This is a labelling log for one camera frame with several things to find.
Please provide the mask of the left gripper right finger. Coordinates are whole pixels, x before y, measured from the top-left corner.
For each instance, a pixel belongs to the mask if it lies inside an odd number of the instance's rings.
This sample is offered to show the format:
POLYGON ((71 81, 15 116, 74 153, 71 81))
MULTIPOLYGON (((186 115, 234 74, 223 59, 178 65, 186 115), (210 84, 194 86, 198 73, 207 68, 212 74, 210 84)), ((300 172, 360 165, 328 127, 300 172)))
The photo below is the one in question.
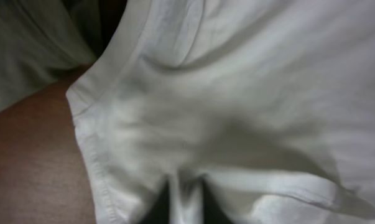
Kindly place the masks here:
POLYGON ((233 224, 222 210, 210 186, 203 181, 203 224, 233 224))

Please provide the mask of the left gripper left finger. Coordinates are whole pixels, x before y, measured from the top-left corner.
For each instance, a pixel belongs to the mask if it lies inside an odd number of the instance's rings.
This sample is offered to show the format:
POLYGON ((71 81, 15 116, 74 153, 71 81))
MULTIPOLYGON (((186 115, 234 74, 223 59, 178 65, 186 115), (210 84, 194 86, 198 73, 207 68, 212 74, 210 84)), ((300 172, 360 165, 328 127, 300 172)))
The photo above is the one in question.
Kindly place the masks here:
POLYGON ((170 223, 170 186, 166 182, 140 224, 170 223))

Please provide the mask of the white t-shirt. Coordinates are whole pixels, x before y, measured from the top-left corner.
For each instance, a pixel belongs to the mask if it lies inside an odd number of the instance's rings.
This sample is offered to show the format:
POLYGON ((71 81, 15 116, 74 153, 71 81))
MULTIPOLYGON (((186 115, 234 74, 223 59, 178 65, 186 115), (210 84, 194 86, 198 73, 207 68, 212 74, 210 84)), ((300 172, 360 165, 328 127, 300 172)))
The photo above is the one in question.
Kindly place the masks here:
POLYGON ((375 0, 129 1, 67 100, 97 223, 375 223, 375 0))

